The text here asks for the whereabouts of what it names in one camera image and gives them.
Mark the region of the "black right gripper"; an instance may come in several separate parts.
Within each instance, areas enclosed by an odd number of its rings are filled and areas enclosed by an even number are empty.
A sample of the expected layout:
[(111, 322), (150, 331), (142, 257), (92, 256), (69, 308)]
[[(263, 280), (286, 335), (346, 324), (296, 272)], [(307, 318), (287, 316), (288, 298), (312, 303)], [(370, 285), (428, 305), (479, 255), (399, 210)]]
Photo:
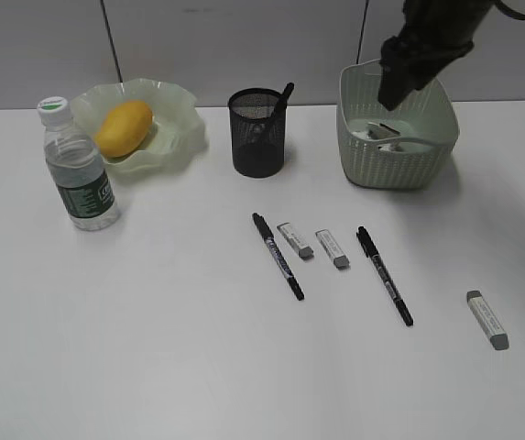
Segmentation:
[(404, 27), (381, 48), (378, 101), (389, 111), (410, 93), (427, 86), (453, 61), (474, 47), (473, 36), (439, 27)]

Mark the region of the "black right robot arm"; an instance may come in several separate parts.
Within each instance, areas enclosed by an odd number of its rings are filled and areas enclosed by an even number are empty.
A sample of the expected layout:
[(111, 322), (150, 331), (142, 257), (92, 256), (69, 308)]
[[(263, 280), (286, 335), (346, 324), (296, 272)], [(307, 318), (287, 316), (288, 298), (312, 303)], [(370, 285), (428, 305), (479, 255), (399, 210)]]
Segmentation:
[(453, 61), (474, 47), (474, 34), (493, 7), (492, 1), (430, 0), (403, 3), (404, 25), (382, 45), (378, 101), (395, 110)]

